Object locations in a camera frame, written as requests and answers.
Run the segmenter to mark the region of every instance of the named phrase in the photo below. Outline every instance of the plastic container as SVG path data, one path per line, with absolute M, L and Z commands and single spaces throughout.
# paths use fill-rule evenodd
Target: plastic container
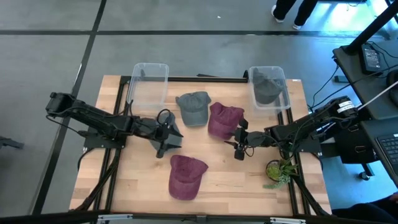
M 290 108 L 284 71 L 278 66 L 251 67 L 249 91 L 255 115 Z
M 135 112 L 159 112 L 164 108 L 169 66 L 162 63 L 138 63 L 132 71 L 127 102 Z

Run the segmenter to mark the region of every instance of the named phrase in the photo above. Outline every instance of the wooden tabletop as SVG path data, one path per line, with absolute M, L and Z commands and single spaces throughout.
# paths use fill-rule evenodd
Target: wooden tabletop
M 120 76 L 105 75 L 99 91 L 96 107 L 113 112 Z M 290 103 L 294 119 L 308 114 L 302 83 L 287 80 Z M 234 149 L 211 137 L 207 126 L 188 128 L 181 119 L 180 108 L 175 97 L 194 91 L 207 91 L 212 102 L 245 109 L 244 117 L 249 121 L 248 131 L 261 131 L 277 125 L 275 113 L 263 117 L 252 115 L 251 101 L 246 83 L 202 83 L 169 82 L 166 108 L 176 116 L 176 124 L 184 135 L 182 148 L 172 149 L 157 159 L 156 151 L 148 140 L 131 136 L 122 150 L 114 189 L 112 212 L 126 213 L 174 213 L 208 215 L 292 215 L 287 185 L 281 189 L 264 189 L 272 181 L 266 176 L 269 161 L 279 159 L 276 148 L 258 147 L 253 157 L 244 161 L 234 159 Z M 150 117 L 148 113 L 133 110 L 134 114 Z M 169 195 L 170 158 L 172 155 L 195 157 L 208 165 L 202 177 L 197 197 L 192 201 L 176 200 Z M 318 203 L 330 212 L 322 169 L 319 161 L 311 154 L 301 153 L 305 183 Z M 104 149 L 95 149 L 81 161 L 70 208 L 76 208 L 98 182 Z M 101 198 L 104 208 L 107 185 Z M 296 188 L 298 209 L 303 213 L 300 191 Z

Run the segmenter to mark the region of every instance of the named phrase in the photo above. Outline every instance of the concrete floor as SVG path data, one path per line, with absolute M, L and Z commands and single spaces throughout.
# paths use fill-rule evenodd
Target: concrete floor
M 100 0 L 2 0 L 1 4 L 0 30 L 91 30 Z M 271 18 L 273 4 L 260 0 L 108 0 L 99 29 L 291 31 L 299 4 L 283 24 Z M 320 2 L 303 31 L 339 35 L 341 31 L 363 30 L 373 20 L 373 13 L 367 4 L 351 7 Z M 87 35 L 0 35 L 0 135 L 25 143 L 20 151 L 0 150 L 1 217 L 29 212 L 58 128 L 45 119 L 45 105 L 52 91 L 72 89 L 87 41 Z M 130 75 L 139 62 L 166 63 L 173 76 L 241 77 L 251 66 L 277 65 L 287 78 L 303 80 L 311 103 L 312 95 L 335 69 L 331 51 L 351 41 L 346 37 L 273 35 L 98 35 L 78 97 L 94 104 L 103 75 Z M 339 88 L 340 84 L 329 83 L 317 100 Z M 341 95 L 359 103 L 351 88 L 335 96 Z M 85 129 L 74 121 L 70 126 Z M 67 211 L 82 145 L 81 137 L 67 132 L 45 213 Z M 353 177 L 360 171 L 358 167 L 343 165 L 338 159 L 324 162 L 332 208 L 381 198 L 387 194 L 375 190 L 381 184 L 389 194 L 397 190 L 380 164 L 372 166 L 376 176 L 361 182 Z M 358 189 L 360 193 L 347 197 Z

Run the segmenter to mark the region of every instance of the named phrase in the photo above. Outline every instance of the potted plant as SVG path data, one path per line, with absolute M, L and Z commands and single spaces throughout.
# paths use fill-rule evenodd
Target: potted plant
M 290 182 L 291 175 L 297 175 L 295 169 L 297 168 L 296 165 L 292 165 L 290 163 L 291 159 L 288 160 L 273 160 L 267 164 L 266 174 L 267 176 L 276 181 L 274 184 L 263 185 L 266 189 L 278 189 L 281 186 Z

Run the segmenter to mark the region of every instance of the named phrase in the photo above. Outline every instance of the shoe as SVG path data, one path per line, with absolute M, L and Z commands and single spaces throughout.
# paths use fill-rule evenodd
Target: shoe
M 293 24 L 293 29 L 295 29 L 295 30 L 300 30 L 301 29 L 301 26 L 298 26 L 298 25 L 296 25 L 296 24 Z
M 271 9 L 271 15 L 272 15 L 272 16 L 274 16 L 275 8 L 276 8 L 276 5 L 274 5 L 274 6 L 272 7 L 272 9 Z M 277 19 L 275 16 L 274 16 L 274 19 L 275 19 L 276 22 L 278 22 L 278 23 L 284 22 L 283 19 Z

